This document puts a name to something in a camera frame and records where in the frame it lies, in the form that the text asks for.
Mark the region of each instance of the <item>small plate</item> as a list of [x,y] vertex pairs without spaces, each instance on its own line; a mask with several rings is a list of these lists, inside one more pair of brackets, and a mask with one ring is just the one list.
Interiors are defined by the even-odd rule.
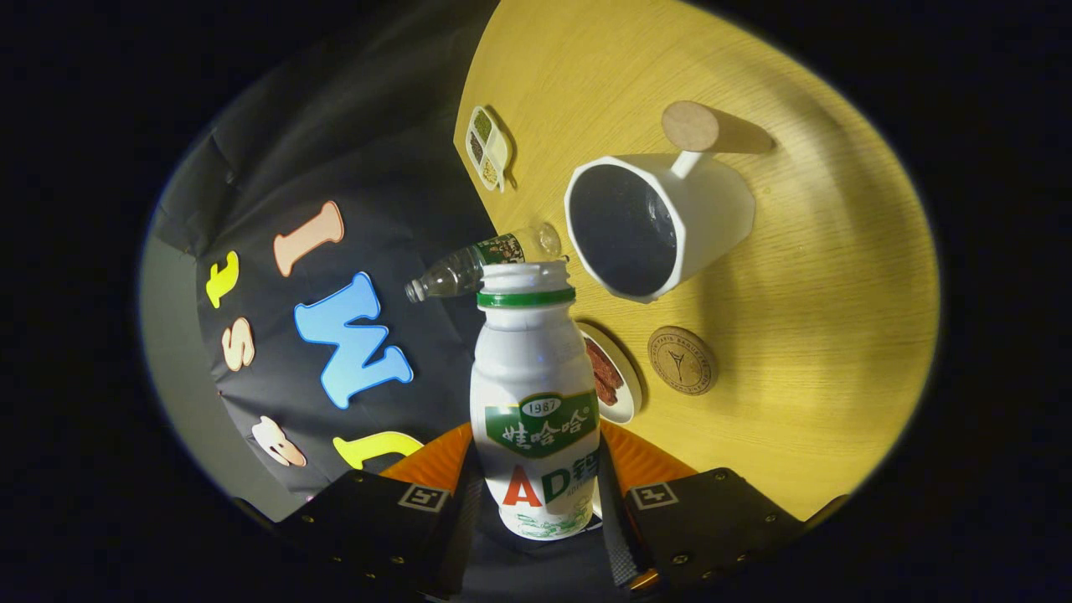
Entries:
[[629,364],[629,359],[625,356],[622,349],[614,344],[601,330],[581,322],[577,323],[577,326],[581,329],[581,334],[583,334],[585,339],[591,340],[596,347],[602,350],[604,354],[607,354],[610,364],[614,365],[619,374],[622,376],[622,381],[625,382],[614,392],[614,395],[617,397],[617,402],[614,406],[607,406],[602,400],[599,400],[599,416],[620,425],[629,423],[640,412],[640,407],[643,403],[643,394],[640,391],[640,380],[637,379],[637,371]]

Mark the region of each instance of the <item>yellow letter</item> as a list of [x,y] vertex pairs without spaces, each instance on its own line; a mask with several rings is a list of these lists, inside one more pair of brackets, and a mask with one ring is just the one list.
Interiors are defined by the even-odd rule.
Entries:
[[208,269],[208,282],[205,283],[205,293],[213,308],[220,307],[220,298],[235,289],[238,282],[238,254],[234,251],[227,252],[227,267],[220,270],[217,264]]
[[402,456],[410,456],[423,445],[414,438],[398,431],[382,431],[353,442],[336,438],[331,440],[331,443],[339,451],[339,456],[354,469],[362,469],[366,460],[382,454],[398,453]]
[[250,321],[239,318],[234,327],[223,330],[223,361],[227,368],[238,370],[253,362],[253,329]]

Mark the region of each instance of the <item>white plastic bottle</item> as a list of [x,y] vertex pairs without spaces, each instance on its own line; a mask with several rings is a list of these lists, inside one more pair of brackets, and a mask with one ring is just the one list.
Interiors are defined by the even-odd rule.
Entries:
[[599,407],[568,277],[564,262],[490,265],[477,294],[473,438],[503,524],[531,540],[592,517]]

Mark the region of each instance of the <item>yellow tabletop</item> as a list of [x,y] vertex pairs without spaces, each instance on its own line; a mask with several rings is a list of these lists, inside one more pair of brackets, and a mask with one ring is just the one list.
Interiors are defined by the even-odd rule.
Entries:
[[[674,152],[662,109],[696,101],[777,142],[720,155],[756,196],[751,234],[657,302],[611,296],[581,266],[563,195],[606,155]],[[516,146],[504,193],[464,150],[475,105]],[[557,229],[572,314],[623,344],[646,402],[628,429],[698,470],[729,467],[799,518],[852,491],[911,417],[934,354],[934,242],[908,176],[830,85],[732,24],[669,0],[504,0],[473,58],[455,146],[495,229]],[[659,380],[646,343],[664,325],[714,351],[702,396]]]

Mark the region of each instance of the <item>spice compartment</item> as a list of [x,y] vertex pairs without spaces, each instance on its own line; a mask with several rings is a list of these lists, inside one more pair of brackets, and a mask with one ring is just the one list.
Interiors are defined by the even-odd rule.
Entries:
[[465,129],[465,151],[486,189],[504,190],[504,173],[510,161],[509,138],[485,107],[473,108],[468,128]]

